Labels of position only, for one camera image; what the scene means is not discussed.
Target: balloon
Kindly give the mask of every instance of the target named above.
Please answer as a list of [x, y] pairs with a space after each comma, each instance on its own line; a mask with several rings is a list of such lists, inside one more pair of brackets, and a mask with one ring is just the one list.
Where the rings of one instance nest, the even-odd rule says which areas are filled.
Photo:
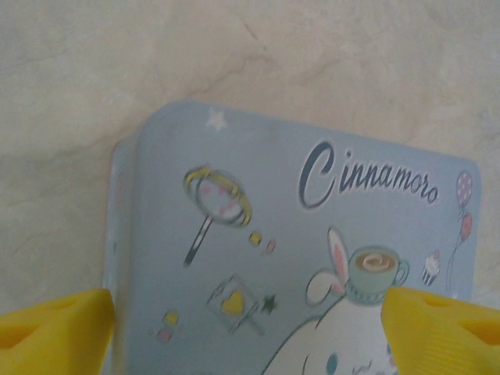
[[472, 176], [464, 170], [456, 180], [456, 198], [460, 207], [465, 207], [472, 195]]
[[466, 213], [462, 218], [462, 229], [460, 230], [460, 235], [462, 236], [462, 241], [469, 238], [472, 232], [472, 215]]

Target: polka dot balloon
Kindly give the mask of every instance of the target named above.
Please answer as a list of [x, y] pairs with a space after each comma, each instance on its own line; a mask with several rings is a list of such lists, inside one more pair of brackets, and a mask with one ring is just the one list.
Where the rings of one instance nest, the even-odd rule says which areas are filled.
[[463, 171], [456, 180], [456, 198], [460, 207], [465, 207], [472, 195], [472, 176]]

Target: yellow plastic object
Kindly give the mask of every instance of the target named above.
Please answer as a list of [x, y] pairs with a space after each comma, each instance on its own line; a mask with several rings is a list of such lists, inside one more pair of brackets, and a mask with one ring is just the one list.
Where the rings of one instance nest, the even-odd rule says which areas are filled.
[[500, 311], [391, 288], [382, 324], [399, 375], [499, 375]]
[[97, 375], [113, 328], [105, 289], [0, 316], [0, 374]]

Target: star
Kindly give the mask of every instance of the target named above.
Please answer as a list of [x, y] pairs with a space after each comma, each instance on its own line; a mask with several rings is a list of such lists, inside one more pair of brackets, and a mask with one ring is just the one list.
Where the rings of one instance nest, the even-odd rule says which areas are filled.
[[210, 118], [206, 123], [207, 127], [213, 127], [216, 131], [227, 127], [227, 121], [224, 119], [224, 111], [218, 111], [210, 108]]
[[264, 306], [261, 309], [261, 313], [264, 312], [264, 310], [267, 311], [267, 314], [271, 314], [273, 310], [277, 307], [277, 303], [275, 301], [276, 295], [267, 295], [264, 297]]

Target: marble surface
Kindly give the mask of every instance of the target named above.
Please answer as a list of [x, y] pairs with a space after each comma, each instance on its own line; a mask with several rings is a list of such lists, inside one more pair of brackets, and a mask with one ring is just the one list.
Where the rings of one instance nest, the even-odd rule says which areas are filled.
[[497, 0], [3, 0], [0, 312], [100, 285], [112, 147], [186, 97], [475, 160], [500, 308]]

